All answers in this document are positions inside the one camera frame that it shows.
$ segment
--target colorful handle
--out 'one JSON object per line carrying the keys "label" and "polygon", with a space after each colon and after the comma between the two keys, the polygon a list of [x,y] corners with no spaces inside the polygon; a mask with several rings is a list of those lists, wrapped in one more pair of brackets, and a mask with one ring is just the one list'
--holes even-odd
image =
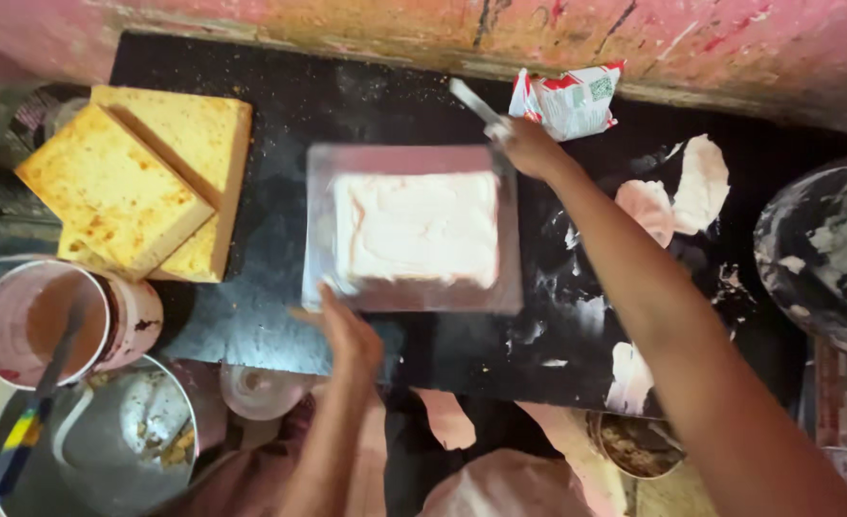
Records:
{"label": "colorful handle", "polygon": [[44,422],[50,415],[53,399],[33,399],[9,431],[0,451],[0,501],[15,487],[18,476],[27,464],[28,455],[38,443]]}

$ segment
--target plastic bag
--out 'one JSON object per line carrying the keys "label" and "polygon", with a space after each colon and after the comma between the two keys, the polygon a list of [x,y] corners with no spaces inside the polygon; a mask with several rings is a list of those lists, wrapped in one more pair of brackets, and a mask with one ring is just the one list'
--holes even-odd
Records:
{"label": "plastic bag", "polygon": [[624,61],[571,70],[557,79],[529,78],[519,71],[513,83],[510,115],[541,123],[558,142],[599,134],[618,121],[608,109]]}
{"label": "plastic bag", "polygon": [[[421,176],[496,171],[496,277],[490,283],[461,278],[349,278],[343,265],[344,243],[338,243],[335,188],[347,175]],[[486,146],[342,146],[314,145],[308,153],[308,222],[302,275],[302,305],[317,309],[316,285],[325,281],[353,309],[395,311],[482,311],[515,314],[522,309],[519,224],[515,169]],[[426,250],[438,253],[438,250]]]}

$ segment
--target white frosted cake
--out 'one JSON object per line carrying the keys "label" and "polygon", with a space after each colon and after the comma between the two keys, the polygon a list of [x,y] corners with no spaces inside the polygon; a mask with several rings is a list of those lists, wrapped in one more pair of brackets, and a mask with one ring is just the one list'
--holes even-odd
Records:
{"label": "white frosted cake", "polygon": [[344,174],[334,181],[338,276],[497,281],[497,176]]}

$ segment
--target qr code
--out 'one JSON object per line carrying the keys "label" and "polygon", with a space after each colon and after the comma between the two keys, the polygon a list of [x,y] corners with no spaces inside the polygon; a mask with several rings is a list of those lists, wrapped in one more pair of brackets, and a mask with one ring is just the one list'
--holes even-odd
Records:
{"label": "qr code", "polygon": [[612,80],[608,77],[601,77],[590,83],[590,92],[592,93],[592,102],[614,95],[612,88]]}

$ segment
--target yellow sponge cake slice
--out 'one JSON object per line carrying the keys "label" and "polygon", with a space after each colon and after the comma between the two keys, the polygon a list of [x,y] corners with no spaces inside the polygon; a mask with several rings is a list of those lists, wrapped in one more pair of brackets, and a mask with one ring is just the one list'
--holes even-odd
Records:
{"label": "yellow sponge cake slice", "polygon": [[136,281],[167,259],[213,209],[172,168],[97,105],[16,174],[108,267]]}
{"label": "yellow sponge cake slice", "polygon": [[[149,278],[223,281],[251,136],[251,105],[107,86],[92,88],[92,102],[118,117],[216,209]],[[63,238],[70,235],[82,239],[64,228]]]}

